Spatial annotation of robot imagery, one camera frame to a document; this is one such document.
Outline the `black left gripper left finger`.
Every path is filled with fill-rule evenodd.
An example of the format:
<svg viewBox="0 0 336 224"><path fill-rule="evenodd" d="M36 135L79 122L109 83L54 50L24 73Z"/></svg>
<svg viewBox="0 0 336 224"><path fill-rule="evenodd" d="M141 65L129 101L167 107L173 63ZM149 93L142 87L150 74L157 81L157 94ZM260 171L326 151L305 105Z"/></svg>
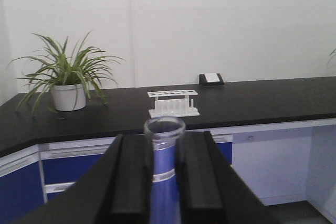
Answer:
<svg viewBox="0 0 336 224"><path fill-rule="evenodd" d="M149 223L152 142L118 135L69 189L15 223Z"/></svg>

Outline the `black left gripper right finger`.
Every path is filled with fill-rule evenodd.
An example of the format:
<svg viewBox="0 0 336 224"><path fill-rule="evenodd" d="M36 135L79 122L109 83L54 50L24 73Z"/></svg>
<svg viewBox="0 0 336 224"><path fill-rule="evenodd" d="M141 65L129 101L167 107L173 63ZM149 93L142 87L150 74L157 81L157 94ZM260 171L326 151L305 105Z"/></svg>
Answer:
<svg viewBox="0 0 336 224"><path fill-rule="evenodd" d="M175 172L182 223L279 223L233 170L211 133L176 141Z"/></svg>

